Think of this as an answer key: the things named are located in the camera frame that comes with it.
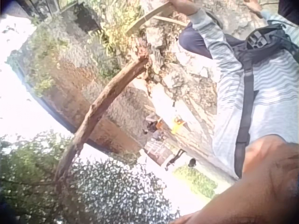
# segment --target dark pants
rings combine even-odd
[[[299,9],[295,4],[296,0],[280,0],[278,6],[278,14],[285,17],[287,20],[299,25]],[[243,41],[234,38],[232,35],[225,34],[226,40],[230,46],[235,46]],[[192,28],[192,24],[182,31],[178,38],[179,44],[192,53],[199,54],[212,59],[209,50],[206,48],[204,39],[201,35]]]

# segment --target hand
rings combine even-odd
[[[176,11],[187,16],[197,13],[198,7],[191,0],[169,0]]]
[[[263,9],[257,0],[244,0],[243,3],[248,7],[248,9],[251,12],[253,12],[255,14],[260,14],[260,12]]]

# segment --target gray striped sweater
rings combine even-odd
[[[287,22],[286,33],[299,45],[299,28],[284,17],[263,10],[268,20]],[[228,45],[223,31],[203,10],[190,16],[193,28],[204,38],[206,47],[221,71],[217,83],[217,116],[213,152],[235,174],[235,143],[240,126],[244,92],[244,71]],[[286,142],[298,143],[299,65],[291,54],[282,50],[253,65],[254,101],[249,130],[250,143],[269,134],[277,134]]]

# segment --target black backpack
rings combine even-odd
[[[283,30],[282,23],[254,30],[243,43],[234,46],[233,51],[244,68],[244,99],[240,128],[235,146],[235,173],[242,177],[242,169],[245,160],[245,147],[249,144],[249,128],[253,102],[258,94],[254,91],[254,76],[252,65],[266,59],[282,49],[289,51],[299,63],[299,48],[291,42],[289,35]]]

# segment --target sleeve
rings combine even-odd
[[[203,9],[189,17],[193,28],[203,37],[207,49],[221,72],[220,80],[217,83],[217,110],[232,108],[237,100],[242,103],[240,94],[238,94],[243,91],[242,64],[236,59],[223,31]]]
[[[285,17],[277,13],[272,13],[266,9],[263,9],[261,11],[261,15],[267,21],[267,23],[272,20],[273,23],[282,22],[283,24],[285,24],[285,32],[290,36],[292,42],[299,46],[299,27],[296,24],[288,21]]]

